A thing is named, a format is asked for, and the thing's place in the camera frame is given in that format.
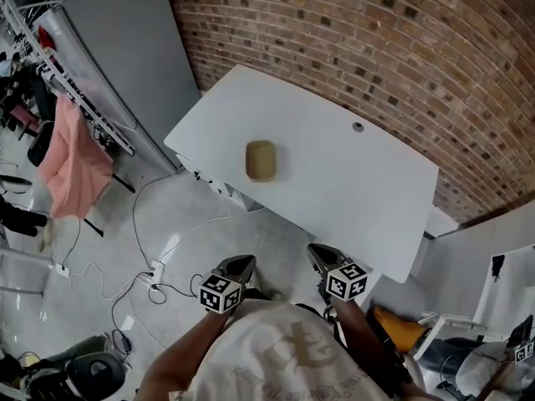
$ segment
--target table top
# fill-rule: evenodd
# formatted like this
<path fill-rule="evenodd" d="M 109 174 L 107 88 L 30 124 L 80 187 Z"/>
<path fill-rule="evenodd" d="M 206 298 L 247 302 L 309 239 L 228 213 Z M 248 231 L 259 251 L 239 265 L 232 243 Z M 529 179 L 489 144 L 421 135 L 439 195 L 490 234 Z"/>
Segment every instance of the table top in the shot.
<path fill-rule="evenodd" d="M 254 140 L 275 144 L 273 181 L 247 177 Z M 366 119 L 237 65 L 164 142 L 319 241 L 398 282 L 408 277 L 438 168 Z"/>

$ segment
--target gray concrete floor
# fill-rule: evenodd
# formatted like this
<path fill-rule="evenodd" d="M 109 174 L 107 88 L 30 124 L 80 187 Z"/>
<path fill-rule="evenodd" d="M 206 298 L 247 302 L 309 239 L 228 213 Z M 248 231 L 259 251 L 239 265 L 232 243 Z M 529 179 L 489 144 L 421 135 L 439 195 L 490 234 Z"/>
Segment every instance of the gray concrete floor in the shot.
<path fill-rule="evenodd" d="M 0 135 L 3 148 L 0 158 L 19 164 L 18 168 L 0 165 L 0 173 L 21 176 L 34 183 L 23 195 L 7 193 L 4 197 L 36 211 L 48 211 L 51 197 L 26 157 L 31 140 L 26 135 L 18 142 L 9 130 Z M 148 182 L 165 175 L 137 158 L 122 158 L 117 166 L 116 173 L 138 192 Z M 55 270 L 3 258 L 0 277 L 4 285 L 44 289 L 43 298 L 3 294 L 1 337 L 11 354 L 18 356 L 29 350 L 43 358 L 92 335 L 111 332 L 112 301 L 103 297 L 114 296 L 133 276 L 147 270 L 135 240 L 132 220 L 135 197 L 112 180 L 88 216 L 104 230 L 104 238 L 81 224 L 67 266 L 73 274 L 86 270 L 84 276 L 69 279 Z M 191 228 L 226 216 L 234 217 L 209 222 L 184 238 Z M 254 254 L 263 288 L 275 288 L 291 302 L 305 302 L 323 310 L 316 290 L 318 278 L 305 251 L 307 233 L 269 210 L 244 214 L 189 173 L 147 186 L 137 201 L 135 224 L 140 244 L 150 261 L 159 260 L 183 240 L 168 256 L 163 281 L 179 290 L 187 292 L 192 275 L 209 272 L 224 258 Z M 39 238 L 8 232 L 8 240 L 13 248 L 51 256 L 55 263 L 60 263 L 73 246 L 78 229 L 76 218 L 55 221 L 53 244 L 42 252 L 38 252 Z M 87 267 L 90 263 L 102 271 L 104 280 L 94 266 Z M 127 316 L 135 319 L 131 330 L 126 332 L 133 343 L 133 353 L 128 358 L 133 369 L 126 384 L 111 399 L 132 399 L 155 357 L 205 314 L 195 299 L 172 290 L 166 290 L 167 303 L 156 306 L 147 298 L 147 291 L 147 286 L 137 282 L 115 309 L 119 326 Z"/>

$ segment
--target brick wall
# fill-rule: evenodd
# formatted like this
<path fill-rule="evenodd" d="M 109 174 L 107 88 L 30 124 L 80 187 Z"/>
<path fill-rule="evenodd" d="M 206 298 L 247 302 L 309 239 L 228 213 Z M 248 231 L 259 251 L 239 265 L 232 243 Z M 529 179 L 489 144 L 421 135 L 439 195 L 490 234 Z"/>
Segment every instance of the brick wall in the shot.
<path fill-rule="evenodd" d="M 364 116 L 440 167 L 459 222 L 533 198 L 535 0 L 171 4 L 201 89 L 240 63 Z"/>

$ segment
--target metal rack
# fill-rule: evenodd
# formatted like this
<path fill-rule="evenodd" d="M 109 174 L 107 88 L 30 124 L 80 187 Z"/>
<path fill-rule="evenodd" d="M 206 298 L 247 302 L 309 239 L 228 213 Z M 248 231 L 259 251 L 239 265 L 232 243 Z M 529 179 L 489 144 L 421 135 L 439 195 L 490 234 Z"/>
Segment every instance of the metal rack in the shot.
<path fill-rule="evenodd" d="M 2 11 L 13 31 L 15 33 L 24 34 L 24 37 L 32 46 L 35 54 L 47 65 L 50 71 L 52 71 L 59 83 L 73 97 L 74 102 L 81 107 L 89 115 L 89 117 L 102 128 L 104 132 L 113 138 L 113 140 L 120 145 L 126 151 L 126 153 L 128 153 L 130 156 L 134 155 L 135 148 L 130 144 L 130 142 L 104 116 L 94 110 L 93 106 L 85 99 L 83 95 L 79 93 L 78 88 L 72 82 L 72 80 L 66 76 L 65 70 L 63 73 L 58 70 L 56 64 L 60 65 L 60 62 L 53 63 L 43 48 L 41 48 L 41 45 L 33 36 L 29 26 L 24 22 L 15 2 L 13 0 L 3 0 Z"/>

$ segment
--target white cable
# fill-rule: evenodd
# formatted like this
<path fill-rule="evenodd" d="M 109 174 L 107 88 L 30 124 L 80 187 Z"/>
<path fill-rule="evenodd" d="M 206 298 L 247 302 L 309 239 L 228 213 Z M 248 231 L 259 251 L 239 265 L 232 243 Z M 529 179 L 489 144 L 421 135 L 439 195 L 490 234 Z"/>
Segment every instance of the white cable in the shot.
<path fill-rule="evenodd" d="M 167 250 L 161 257 L 160 257 L 160 260 L 158 260 L 160 263 L 163 263 L 163 264 L 167 264 L 167 262 L 169 260 L 166 260 L 166 261 L 162 261 L 164 259 L 164 257 L 169 254 L 171 251 L 175 250 L 185 239 L 186 237 L 192 233 L 194 230 L 198 229 L 199 227 L 203 227 L 205 224 L 208 224 L 208 223 L 211 223 L 213 221 L 217 221 L 217 220 L 226 220 L 226 219 L 229 219 L 229 218 L 234 218 L 234 217 L 239 217 L 239 216 L 243 216 L 244 214 L 254 214 L 255 212 L 259 212 L 259 211 L 263 211 L 265 210 L 266 207 L 264 206 L 263 208 L 260 208 L 259 210 L 255 210 L 255 211 L 245 211 L 245 212 L 242 212 L 240 214 L 235 214 L 234 216 L 226 216 L 226 217 L 216 217 L 216 218 L 212 218 L 211 220 L 208 220 L 208 221 L 205 221 L 204 223 L 201 223 L 199 226 L 195 226 L 193 227 L 192 229 L 190 229 L 189 231 L 186 232 L 186 234 L 182 237 L 182 239 L 180 239 L 178 241 L 178 243 L 173 246 L 170 250 Z"/>
<path fill-rule="evenodd" d="M 123 290 L 125 289 L 125 287 L 126 287 L 127 285 L 131 284 L 131 283 L 137 278 L 137 276 L 132 277 L 127 283 L 125 283 L 125 284 L 120 288 L 119 292 L 117 292 L 116 294 L 114 294 L 114 295 L 111 296 L 111 297 L 105 297 L 105 296 L 104 296 L 104 273 L 99 269 L 99 267 L 98 267 L 96 264 L 94 264 L 93 262 L 91 262 L 91 263 L 89 263 L 89 264 L 85 267 L 85 269 L 84 269 L 84 271 L 83 271 L 82 273 L 73 273 L 73 274 L 70 276 L 69 280 L 70 280 L 70 287 L 71 287 L 71 289 L 74 290 L 74 288 L 73 288 L 73 282 L 74 282 L 75 277 L 84 277 L 84 276 L 85 276 L 85 273 L 87 273 L 88 269 L 89 269 L 91 266 L 93 266 L 93 267 L 94 267 L 97 271 L 99 271 L 99 273 L 100 273 L 100 279 L 101 279 L 101 281 L 102 281 L 102 283 L 100 284 L 100 296 L 101 296 L 105 301 L 107 301 L 107 302 L 111 302 L 112 300 L 115 300 L 118 296 L 120 296 L 120 295 L 122 294 L 122 292 L 123 292 Z"/>
<path fill-rule="evenodd" d="M 145 324 L 143 323 L 143 321 L 141 321 L 140 317 L 138 317 L 138 316 L 135 314 L 134 303 L 132 302 L 132 299 L 130 298 L 130 296 L 129 296 L 128 294 L 127 294 L 126 296 L 128 297 L 128 301 L 130 302 L 130 307 L 132 308 L 132 314 L 134 315 L 135 319 L 138 320 L 138 322 L 141 324 L 141 326 L 142 326 L 143 329 L 147 332 L 147 334 L 148 334 L 149 336 L 151 336 L 152 339 L 153 339 L 156 343 L 158 343 L 158 344 L 161 346 L 161 348 L 162 348 L 163 350 L 166 350 L 167 348 L 166 348 L 163 344 L 161 344 L 160 341 L 159 341 L 157 338 L 155 338 L 155 337 L 152 335 L 152 332 L 150 332 L 150 331 L 148 330 L 148 328 L 145 326 Z"/>

